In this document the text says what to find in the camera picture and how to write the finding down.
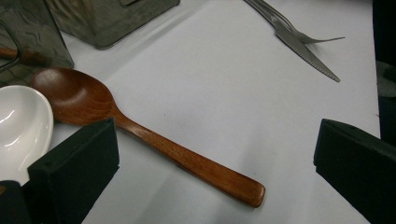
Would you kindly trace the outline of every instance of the white ceramic spoon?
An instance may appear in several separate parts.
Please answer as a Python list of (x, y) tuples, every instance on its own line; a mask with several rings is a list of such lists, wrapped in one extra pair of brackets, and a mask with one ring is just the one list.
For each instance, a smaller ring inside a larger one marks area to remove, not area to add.
[(25, 86), (0, 88), (0, 180), (28, 180), (27, 167), (49, 148), (53, 130), (50, 103)]

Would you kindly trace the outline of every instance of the wooden spoon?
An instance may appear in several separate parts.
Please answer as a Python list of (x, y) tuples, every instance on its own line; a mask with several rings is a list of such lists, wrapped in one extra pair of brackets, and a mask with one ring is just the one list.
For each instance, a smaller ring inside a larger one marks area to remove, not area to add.
[(34, 75), (32, 87), (51, 104), (54, 117), (64, 123), (86, 125), (114, 118), (117, 126), (156, 148), (191, 174), (253, 207), (259, 207), (265, 187), (135, 123), (117, 108), (109, 89), (99, 80), (67, 68), (49, 68)]
[[(5, 49), (0, 48), (0, 59), (14, 61), (18, 57), (18, 51), (16, 49)], [(51, 58), (44, 56), (43, 54), (29, 49), (25, 49), (20, 58), (20, 63), (31, 65), (31, 66), (45, 66), (51, 62)]]

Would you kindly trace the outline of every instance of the white table surface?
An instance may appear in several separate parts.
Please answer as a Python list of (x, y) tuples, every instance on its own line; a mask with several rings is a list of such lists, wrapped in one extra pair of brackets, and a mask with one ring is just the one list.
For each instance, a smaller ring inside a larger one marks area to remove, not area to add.
[[(316, 173), (322, 119), (379, 136), (370, 0), (268, 0), (341, 78), (286, 47), (242, 0), (182, 0), (98, 50), (70, 35), (75, 69), (103, 81), (125, 115), (264, 184), (250, 208), (118, 131), (120, 169), (84, 223), (366, 223)], [(51, 148), (79, 127), (55, 124)]]

